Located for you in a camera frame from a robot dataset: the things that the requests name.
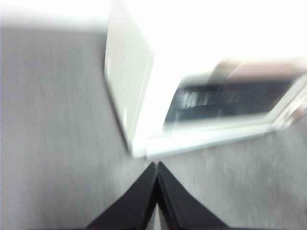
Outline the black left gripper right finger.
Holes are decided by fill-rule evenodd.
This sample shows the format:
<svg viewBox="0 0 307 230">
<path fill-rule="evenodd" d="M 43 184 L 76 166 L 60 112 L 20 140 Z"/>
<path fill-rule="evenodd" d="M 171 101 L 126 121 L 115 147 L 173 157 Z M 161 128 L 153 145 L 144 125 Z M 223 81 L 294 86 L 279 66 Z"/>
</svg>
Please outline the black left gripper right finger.
<svg viewBox="0 0 307 230">
<path fill-rule="evenodd" d="M 170 230 L 221 230 L 226 224 L 195 199 L 162 163 L 157 165 L 158 205 Z"/>
</svg>

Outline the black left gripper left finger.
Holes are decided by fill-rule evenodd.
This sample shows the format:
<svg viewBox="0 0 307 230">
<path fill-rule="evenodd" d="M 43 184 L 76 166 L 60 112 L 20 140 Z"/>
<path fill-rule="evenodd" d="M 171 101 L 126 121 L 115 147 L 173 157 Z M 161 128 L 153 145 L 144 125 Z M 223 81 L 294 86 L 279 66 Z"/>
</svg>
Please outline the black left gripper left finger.
<svg viewBox="0 0 307 230">
<path fill-rule="evenodd" d="M 131 187 L 92 221 L 89 230 L 144 230 L 156 205 L 155 163 L 150 163 Z"/>
</svg>

